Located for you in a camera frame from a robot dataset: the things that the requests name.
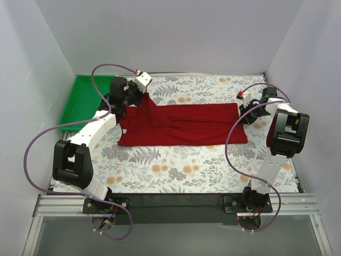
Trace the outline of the red t shirt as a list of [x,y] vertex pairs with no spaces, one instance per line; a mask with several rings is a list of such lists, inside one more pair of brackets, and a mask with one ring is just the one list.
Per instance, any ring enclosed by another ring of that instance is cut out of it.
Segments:
[[214,146],[247,143],[236,103],[157,106],[146,94],[127,107],[119,146]]

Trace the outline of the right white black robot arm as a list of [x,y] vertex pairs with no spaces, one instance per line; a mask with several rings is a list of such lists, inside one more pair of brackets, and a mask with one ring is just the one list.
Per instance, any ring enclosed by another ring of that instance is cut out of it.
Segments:
[[273,117],[266,138],[267,152],[257,178],[251,179],[242,192],[242,208],[253,212],[269,205],[269,185],[284,164],[302,151],[310,117],[292,109],[288,100],[278,96],[273,87],[264,88],[260,100],[252,99],[246,90],[240,91],[237,98],[243,101],[239,107],[240,114],[244,115],[240,124],[250,125],[260,117]]

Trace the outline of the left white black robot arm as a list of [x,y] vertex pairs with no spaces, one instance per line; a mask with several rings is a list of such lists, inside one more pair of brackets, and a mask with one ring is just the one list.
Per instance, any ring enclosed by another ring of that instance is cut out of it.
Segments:
[[54,146],[54,180],[70,185],[84,195],[96,198],[95,207],[101,213],[113,208],[109,188],[94,177],[91,153],[98,142],[123,118],[127,107],[139,106],[152,78],[147,73],[128,81],[124,77],[111,80],[109,93],[103,96],[95,112],[95,121],[87,123],[69,140],[59,140]]

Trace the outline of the green plastic tray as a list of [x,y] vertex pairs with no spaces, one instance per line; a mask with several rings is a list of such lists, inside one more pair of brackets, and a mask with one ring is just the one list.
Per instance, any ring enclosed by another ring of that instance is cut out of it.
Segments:
[[[115,75],[95,75],[94,80],[102,95],[109,92]],[[62,112],[59,124],[73,123],[92,119],[101,103],[101,98],[93,86],[90,75],[77,75]],[[64,132],[79,132],[86,124],[61,127]]]

